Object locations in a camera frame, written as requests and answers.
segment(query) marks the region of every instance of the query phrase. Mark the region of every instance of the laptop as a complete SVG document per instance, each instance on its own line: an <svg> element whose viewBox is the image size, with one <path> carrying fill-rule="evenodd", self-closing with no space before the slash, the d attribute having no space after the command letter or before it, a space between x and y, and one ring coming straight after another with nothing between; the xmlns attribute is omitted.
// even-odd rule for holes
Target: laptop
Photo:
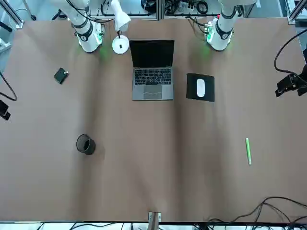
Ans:
<svg viewBox="0 0 307 230"><path fill-rule="evenodd" d="M173 100L173 40L130 41L132 100Z"/></svg>

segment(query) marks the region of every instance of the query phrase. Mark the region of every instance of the green marker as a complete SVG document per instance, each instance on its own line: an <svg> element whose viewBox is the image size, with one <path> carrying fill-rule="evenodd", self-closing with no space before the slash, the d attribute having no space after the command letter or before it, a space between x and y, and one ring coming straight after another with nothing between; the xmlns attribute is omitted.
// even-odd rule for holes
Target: green marker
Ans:
<svg viewBox="0 0 307 230"><path fill-rule="evenodd" d="M249 139L248 138L245 139L245 143L246 143L246 153L248 155L248 164L251 165L251 154L250 154Z"/></svg>

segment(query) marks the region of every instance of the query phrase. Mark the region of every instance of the computer mouse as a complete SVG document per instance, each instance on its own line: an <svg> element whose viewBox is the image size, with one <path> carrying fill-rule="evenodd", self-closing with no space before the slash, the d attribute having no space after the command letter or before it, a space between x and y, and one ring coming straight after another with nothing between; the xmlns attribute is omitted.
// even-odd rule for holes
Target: computer mouse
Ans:
<svg viewBox="0 0 307 230"><path fill-rule="evenodd" d="M203 79L197 79L197 96L204 97L205 92L205 81Z"/></svg>

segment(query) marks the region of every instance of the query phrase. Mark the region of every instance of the laptop screen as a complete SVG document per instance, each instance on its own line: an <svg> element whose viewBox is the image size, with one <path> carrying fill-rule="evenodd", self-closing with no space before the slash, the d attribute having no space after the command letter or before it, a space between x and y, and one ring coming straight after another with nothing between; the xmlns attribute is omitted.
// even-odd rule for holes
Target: laptop screen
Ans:
<svg viewBox="0 0 307 230"><path fill-rule="evenodd" d="M174 41L130 41L132 62L138 68L162 68L173 65Z"/></svg>

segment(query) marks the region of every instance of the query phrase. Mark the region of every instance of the black cup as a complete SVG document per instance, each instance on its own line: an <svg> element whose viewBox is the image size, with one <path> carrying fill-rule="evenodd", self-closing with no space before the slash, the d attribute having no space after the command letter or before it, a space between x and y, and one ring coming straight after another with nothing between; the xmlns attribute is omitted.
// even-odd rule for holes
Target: black cup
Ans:
<svg viewBox="0 0 307 230"><path fill-rule="evenodd" d="M92 155L96 149L95 142L86 134L82 134L77 139L77 150L85 155Z"/></svg>

